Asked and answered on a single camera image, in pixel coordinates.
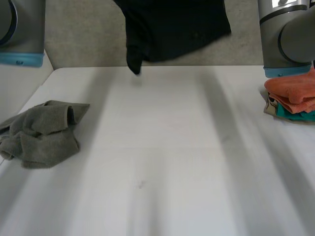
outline gray cloth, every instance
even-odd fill
[[[88,104],[48,101],[0,124],[0,155],[28,169],[51,168],[79,152],[72,127]]]

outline orange towel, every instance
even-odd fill
[[[291,113],[315,111],[315,69],[305,75],[270,79],[265,87],[270,97]]]

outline teal cloth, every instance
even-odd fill
[[[310,113],[300,112],[300,113],[292,114],[287,109],[285,109],[283,105],[281,105],[280,103],[278,103],[277,116],[290,119],[290,120],[315,121],[315,111],[310,112]]]

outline folded towel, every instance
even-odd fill
[[[306,98],[304,99],[304,102],[300,104],[293,104],[290,103],[287,97],[281,97],[274,94],[270,94],[270,97],[282,104],[284,108],[292,114],[300,112],[310,113],[312,111],[315,111],[315,98]]]
[[[265,87],[271,97],[292,114],[315,110],[315,69],[306,75],[270,79]]]
[[[71,126],[78,124],[88,104],[48,101],[0,124],[0,155],[16,157],[29,169],[51,168],[79,152]]]
[[[312,111],[310,113],[300,112],[300,113],[292,114],[291,112],[286,110],[283,107],[283,105],[281,105],[280,103],[278,104],[277,116],[283,117],[283,118],[286,118],[286,119],[291,119],[291,120],[315,121],[315,111]]]
[[[273,117],[275,117],[277,119],[280,119],[280,120],[283,120],[283,121],[286,121],[289,123],[293,123],[293,124],[315,125],[315,121],[293,120],[293,119],[287,119],[287,118],[278,116],[277,112],[278,112],[279,105],[280,104],[275,99],[269,97],[267,100],[267,104],[265,106],[265,109],[264,109],[264,113],[272,115]]]

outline stack of folded cloth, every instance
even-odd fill
[[[264,112],[298,124],[315,124],[315,69],[305,75],[270,79]]]

